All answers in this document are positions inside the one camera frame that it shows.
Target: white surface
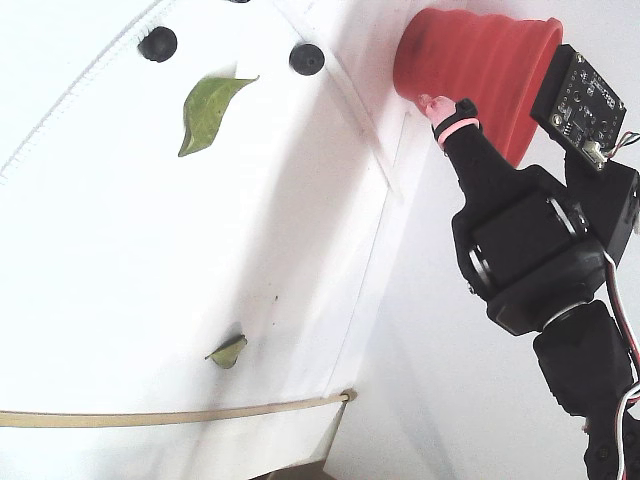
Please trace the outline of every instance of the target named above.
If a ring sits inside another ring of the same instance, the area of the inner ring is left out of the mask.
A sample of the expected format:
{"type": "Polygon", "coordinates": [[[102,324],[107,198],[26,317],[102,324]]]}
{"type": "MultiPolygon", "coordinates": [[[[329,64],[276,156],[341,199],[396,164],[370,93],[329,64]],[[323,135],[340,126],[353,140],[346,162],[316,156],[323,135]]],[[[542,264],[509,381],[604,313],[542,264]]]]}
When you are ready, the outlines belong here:
{"type": "MultiPolygon", "coordinates": [[[[409,2],[295,5],[330,39],[393,158],[406,105],[390,71],[409,2]]],[[[19,53],[4,56],[3,157],[143,6],[11,3],[0,31],[19,53]]],[[[289,69],[299,38],[270,2],[179,0],[162,23],[175,56],[123,52],[0,187],[1,409],[174,411],[327,390],[385,183],[326,72],[289,69]],[[178,159],[187,93],[234,67],[260,80],[233,100],[211,148],[178,159]],[[203,360],[240,331],[249,344],[232,370],[203,360]]],[[[321,457],[337,409],[3,429],[0,477],[250,478],[321,457]]]]}
{"type": "MultiPolygon", "coordinates": [[[[640,4],[469,1],[479,13],[559,18],[625,100],[625,127],[640,128],[640,4]]],[[[637,148],[617,160],[637,168],[637,148]]],[[[523,166],[563,178],[563,152],[539,131],[523,166]]],[[[451,236],[463,204],[453,169],[431,148],[377,324],[326,470],[340,480],[584,479],[583,420],[548,391],[531,348],[485,316],[467,291],[451,236]]],[[[640,328],[640,243],[632,237],[619,280],[640,328]]]]}
{"type": "Polygon", "coordinates": [[[327,394],[344,390],[358,377],[429,150],[429,138],[424,135],[428,128],[428,121],[418,112],[405,118],[395,167],[396,176],[403,185],[403,197],[399,199],[389,194],[385,201],[365,278],[327,394]]]}

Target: red silicone suction cup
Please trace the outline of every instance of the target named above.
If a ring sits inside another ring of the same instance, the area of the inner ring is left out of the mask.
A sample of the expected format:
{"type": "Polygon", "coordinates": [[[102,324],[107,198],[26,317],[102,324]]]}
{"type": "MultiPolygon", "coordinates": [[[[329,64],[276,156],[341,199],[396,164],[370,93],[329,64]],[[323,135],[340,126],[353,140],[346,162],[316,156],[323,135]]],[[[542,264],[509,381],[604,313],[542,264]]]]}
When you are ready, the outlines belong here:
{"type": "Polygon", "coordinates": [[[533,138],[529,112],[561,41],[562,24],[554,18],[518,21],[427,8],[400,40],[393,81],[416,104],[425,93],[470,98],[485,135],[515,166],[533,138]]]}

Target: screw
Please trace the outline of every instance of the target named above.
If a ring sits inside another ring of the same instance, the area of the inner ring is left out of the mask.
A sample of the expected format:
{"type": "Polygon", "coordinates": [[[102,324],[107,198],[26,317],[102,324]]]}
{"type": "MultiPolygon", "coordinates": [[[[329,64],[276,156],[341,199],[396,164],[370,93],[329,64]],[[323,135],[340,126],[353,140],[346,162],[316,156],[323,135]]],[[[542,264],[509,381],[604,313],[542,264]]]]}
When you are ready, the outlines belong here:
{"type": "Polygon", "coordinates": [[[598,460],[604,461],[607,458],[609,458],[610,453],[611,451],[609,450],[609,447],[607,447],[606,445],[603,445],[596,451],[596,457],[598,458],[598,460]]]}

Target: small leaf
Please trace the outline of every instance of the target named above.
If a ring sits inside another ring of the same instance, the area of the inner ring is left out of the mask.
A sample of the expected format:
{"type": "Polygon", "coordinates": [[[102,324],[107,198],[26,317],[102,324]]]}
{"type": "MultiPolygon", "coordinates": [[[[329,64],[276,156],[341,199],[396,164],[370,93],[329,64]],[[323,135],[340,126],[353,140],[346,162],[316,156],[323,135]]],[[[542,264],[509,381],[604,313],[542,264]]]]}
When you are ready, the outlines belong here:
{"type": "Polygon", "coordinates": [[[231,368],[238,361],[238,355],[240,355],[240,352],[247,343],[247,337],[244,335],[238,335],[228,342],[223,343],[215,352],[211,355],[207,355],[204,359],[211,359],[222,368],[231,368]]]}
{"type": "Polygon", "coordinates": [[[196,83],[184,102],[185,134],[179,157],[210,146],[233,96],[258,78],[205,77],[196,83]]]}

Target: tan cord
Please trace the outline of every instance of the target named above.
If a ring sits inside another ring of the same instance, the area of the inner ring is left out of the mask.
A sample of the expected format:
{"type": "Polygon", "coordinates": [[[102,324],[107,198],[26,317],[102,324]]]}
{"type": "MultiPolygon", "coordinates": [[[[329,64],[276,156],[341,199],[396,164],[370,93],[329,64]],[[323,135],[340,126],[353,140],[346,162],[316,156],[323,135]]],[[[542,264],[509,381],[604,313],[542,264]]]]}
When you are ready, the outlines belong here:
{"type": "Polygon", "coordinates": [[[201,412],[79,414],[0,411],[0,427],[23,428],[101,428],[144,427],[179,423],[211,422],[231,418],[253,417],[269,413],[290,412],[354,400],[356,393],[345,390],[340,395],[297,402],[272,403],[255,407],[206,410],[201,412]]]}

